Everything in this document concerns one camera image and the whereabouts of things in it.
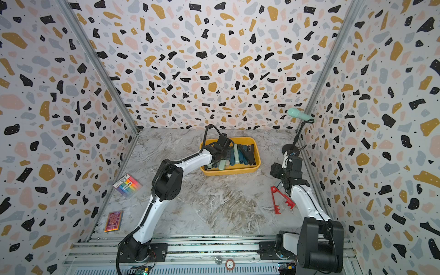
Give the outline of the pale green pliers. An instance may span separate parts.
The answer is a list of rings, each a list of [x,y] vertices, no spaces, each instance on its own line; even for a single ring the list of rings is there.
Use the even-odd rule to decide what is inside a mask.
[[[224,159],[220,160],[219,165],[218,165],[218,169],[220,171],[223,171],[225,169],[225,167],[226,167],[226,163],[227,163],[226,160],[224,160]]]

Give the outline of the yellow storage box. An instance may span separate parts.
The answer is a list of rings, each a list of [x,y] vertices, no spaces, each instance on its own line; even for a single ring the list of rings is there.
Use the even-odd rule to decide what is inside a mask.
[[[223,175],[234,175],[234,174],[248,174],[256,172],[261,166],[261,158],[259,153],[259,148],[257,146],[256,141],[252,137],[232,137],[231,140],[235,142],[235,144],[244,144],[244,145],[254,145],[254,158],[256,164],[253,166],[244,165],[244,164],[235,164],[234,166],[225,167],[224,170],[219,170],[218,168],[212,168],[209,170],[205,170],[204,166],[200,168],[200,170],[206,176],[223,176]]]

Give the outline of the black pliers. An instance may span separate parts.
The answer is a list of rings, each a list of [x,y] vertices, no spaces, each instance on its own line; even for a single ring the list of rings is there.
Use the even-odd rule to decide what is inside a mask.
[[[254,156],[254,152],[255,152],[255,147],[254,144],[251,145],[243,145],[243,144],[239,144],[237,146],[239,154],[242,155],[243,157],[243,163],[245,165],[249,165],[249,166],[255,166],[256,165],[256,159]]]

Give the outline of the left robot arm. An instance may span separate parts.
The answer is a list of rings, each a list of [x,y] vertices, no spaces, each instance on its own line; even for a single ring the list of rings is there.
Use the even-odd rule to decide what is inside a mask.
[[[123,257],[135,262],[143,262],[150,257],[150,244],[154,230],[167,205],[175,199],[182,188],[185,175],[194,170],[218,162],[234,149],[234,142],[226,135],[220,134],[217,141],[183,159],[165,159],[160,164],[152,180],[151,197],[137,227],[118,244],[116,263]]]

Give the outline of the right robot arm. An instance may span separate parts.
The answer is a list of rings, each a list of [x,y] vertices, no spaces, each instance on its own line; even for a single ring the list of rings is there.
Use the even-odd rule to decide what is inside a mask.
[[[302,162],[291,150],[281,164],[274,163],[270,174],[281,181],[286,201],[295,204],[303,217],[301,231],[280,231],[275,252],[281,259],[293,256],[303,269],[322,273],[343,270],[344,228],[325,213],[307,180],[302,178]]]

